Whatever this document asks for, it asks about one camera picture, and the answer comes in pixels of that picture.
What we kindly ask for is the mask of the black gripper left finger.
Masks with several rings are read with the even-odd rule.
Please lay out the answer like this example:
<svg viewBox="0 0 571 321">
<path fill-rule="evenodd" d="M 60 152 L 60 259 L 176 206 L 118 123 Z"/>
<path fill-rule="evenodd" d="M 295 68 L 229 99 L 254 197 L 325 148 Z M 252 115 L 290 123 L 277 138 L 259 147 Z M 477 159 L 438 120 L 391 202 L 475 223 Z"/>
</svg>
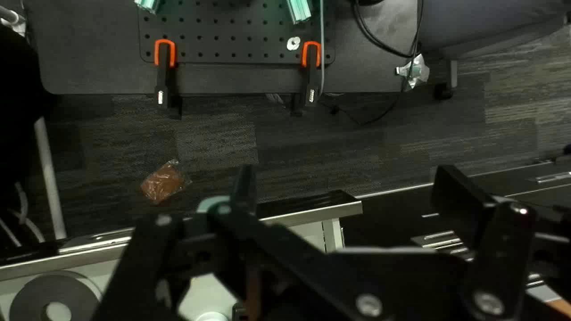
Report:
<svg viewBox="0 0 571 321">
<path fill-rule="evenodd" d="M 227 200 L 192 220 L 140 222 L 95 311 L 95 321 L 188 321 L 181 313 L 197 277 L 213 275 L 249 321 L 327 321 L 320 250 L 256 216 L 256 170 L 240 170 Z"/>
</svg>

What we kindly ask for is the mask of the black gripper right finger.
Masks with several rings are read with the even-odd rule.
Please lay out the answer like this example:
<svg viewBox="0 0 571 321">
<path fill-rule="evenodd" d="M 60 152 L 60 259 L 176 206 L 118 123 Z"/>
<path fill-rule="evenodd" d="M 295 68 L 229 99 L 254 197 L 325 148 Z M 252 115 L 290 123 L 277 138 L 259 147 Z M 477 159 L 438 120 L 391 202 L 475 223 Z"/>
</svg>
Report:
<svg viewBox="0 0 571 321">
<path fill-rule="evenodd" d="M 570 321 L 570 193 L 490 186 L 441 166 L 427 188 L 363 200 L 347 254 L 384 321 Z"/>
</svg>

